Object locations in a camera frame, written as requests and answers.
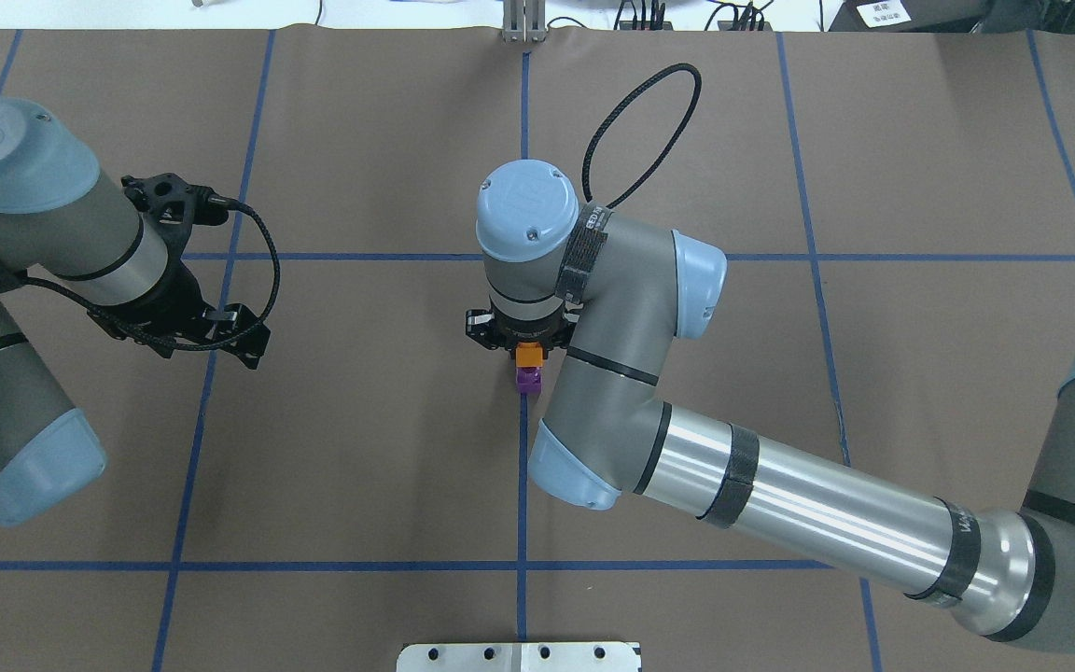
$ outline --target coiled black cable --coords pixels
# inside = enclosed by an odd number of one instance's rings
[[[615,110],[613,110],[611,114],[604,118],[600,128],[597,128],[597,133],[594,133],[594,135],[591,137],[591,141],[588,142],[588,149],[584,153],[584,199],[588,201],[592,200],[591,158],[593,154],[597,153],[597,145],[600,145],[600,140],[605,135],[605,131],[608,131],[608,127],[615,123],[616,117],[619,117],[619,114],[625,111],[625,108],[630,106],[633,101],[636,101],[641,94],[645,94],[646,90],[649,90],[649,88],[657,84],[657,82],[665,80],[665,77],[669,77],[675,72],[690,73],[692,80],[696,81],[694,88],[691,89],[690,104],[687,105],[687,111],[683,113],[683,120],[679,120],[678,128],[675,128],[674,135],[670,137],[670,141],[666,142],[665,147],[661,149],[661,154],[658,154],[658,158],[655,159],[654,163],[649,166],[641,177],[636,178],[636,182],[634,182],[631,187],[627,188],[625,192],[618,197],[618,199],[608,203],[608,208],[615,209],[616,205],[619,205],[625,199],[628,199],[628,197],[636,191],[636,188],[641,187],[641,184],[644,184],[645,180],[648,180],[649,175],[654,174],[654,171],[658,170],[658,167],[661,166],[662,159],[666,158],[666,154],[670,154],[670,149],[674,147],[675,142],[678,141],[678,137],[683,134],[683,129],[687,128],[687,123],[689,123],[691,115],[696,114],[696,105],[699,103],[700,90],[703,90],[704,88],[703,76],[700,76],[699,69],[696,69],[696,66],[690,63],[675,63],[663,68],[660,72],[649,77],[649,80],[642,82],[637,88],[631,90],[630,95],[626,96],[624,101],[619,102],[619,105],[616,105]]]

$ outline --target gray robot arm segment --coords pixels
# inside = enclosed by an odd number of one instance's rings
[[[240,303],[215,311],[181,260],[192,226],[223,224],[230,209],[250,214],[272,255],[272,292],[259,317]],[[28,280],[34,264],[63,288]],[[46,286],[81,303],[112,337],[133,337],[162,357],[226,349],[256,369],[278,282],[272,239],[246,204],[171,173],[124,178],[120,192],[52,112],[0,98],[0,292]],[[85,415],[0,303],[0,524],[55,505],[101,475],[105,462]]]
[[[536,167],[506,170],[513,166],[494,172],[493,183],[503,177],[511,190],[525,191],[530,187],[517,183],[546,180]],[[481,192],[477,221],[491,286],[516,286],[534,298],[556,294],[567,268],[578,263],[575,227],[548,213],[562,205],[529,203],[519,227],[515,213],[493,200],[507,196]],[[558,226],[543,229],[543,208]],[[511,231],[521,239],[527,227],[559,230],[562,239],[532,257],[484,244]],[[1075,369],[1023,507],[976,515],[658,400],[670,340],[703,332],[719,286],[713,292],[707,282],[688,281],[704,289],[684,290],[689,264],[678,248],[698,244],[689,239],[679,245],[678,235],[621,216],[612,216],[606,230],[530,452],[538,485],[593,510],[626,490],[644,494],[950,610],[981,637],[1075,652]],[[707,268],[708,255],[699,256]],[[684,319],[694,324],[684,327]]]

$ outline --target silver metal plate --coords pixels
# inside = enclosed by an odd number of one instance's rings
[[[481,643],[412,645],[400,652],[397,672],[640,672],[635,642]]]

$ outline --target white label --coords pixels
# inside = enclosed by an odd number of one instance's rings
[[[903,25],[909,22],[907,8],[903,8],[902,0],[887,0],[885,3],[858,4],[857,12],[861,13],[862,20],[870,27],[879,25]]]

